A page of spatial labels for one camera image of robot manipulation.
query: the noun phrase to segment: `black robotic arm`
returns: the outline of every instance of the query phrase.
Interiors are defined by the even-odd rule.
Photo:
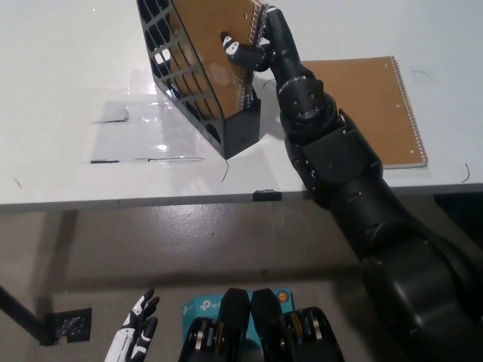
[[[305,68],[282,12],[267,10],[262,47],[221,35],[232,63],[275,76],[285,145],[314,202],[331,212],[361,261],[365,287],[415,361],[483,360],[483,285],[471,260],[402,206],[383,165]]]

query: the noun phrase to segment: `table surface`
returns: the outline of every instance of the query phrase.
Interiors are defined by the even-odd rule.
[[[386,171],[397,193],[483,190],[483,2],[273,4],[303,60],[398,59],[429,166]],[[3,2],[0,33],[0,210],[243,202],[267,189],[303,197],[273,82],[261,91],[262,140],[225,162],[156,92],[134,0]],[[100,123],[126,109],[132,122]],[[112,157],[122,162],[90,163]]]

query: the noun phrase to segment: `concrete floor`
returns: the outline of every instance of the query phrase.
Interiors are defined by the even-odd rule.
[[[431,197],[403,202],[481,256]],[[46,348],[0,313],[2,361],[103,360],[150,287],[161,302],[148,361],[176,361],[182,305],[228,287],[288,287],[296,308],[319,306],[347,362],[406,361],[374,314],[352,251],[310,201],[5,214],[0,249],[0,284],[33,311],[91,306],[94,319],[90,342]]]

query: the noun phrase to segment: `spiral notebook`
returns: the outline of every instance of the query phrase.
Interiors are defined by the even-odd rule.
[[[180,39],[179,47],[171,48],[171,72],[194,67],[198,60],[203,68],[175,76],[177,90],[183,96],[193,96],[194,106],[205,119],[226,119],[249,107],[253,73],[227,60],[220,33],[228,32],[239,41],[258,44],[266,6],[258,0],[172,0],[172,4],[177,13],[169,20],[172,32],[176,37],[183,28],[188,39]],[[198,94],[209,91],[213,98],[196,99]]]
[[[394,57],[304,62],[357,124],[384,168],[425,167],[428,159]]]

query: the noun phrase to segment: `white robotic hand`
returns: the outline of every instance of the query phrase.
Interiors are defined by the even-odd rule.
[[[117,331],[107,352],[105,362],[142,362],[158,325],[155,312],[159,297],[153,299],[154,290],[148,290],[137,301]]]

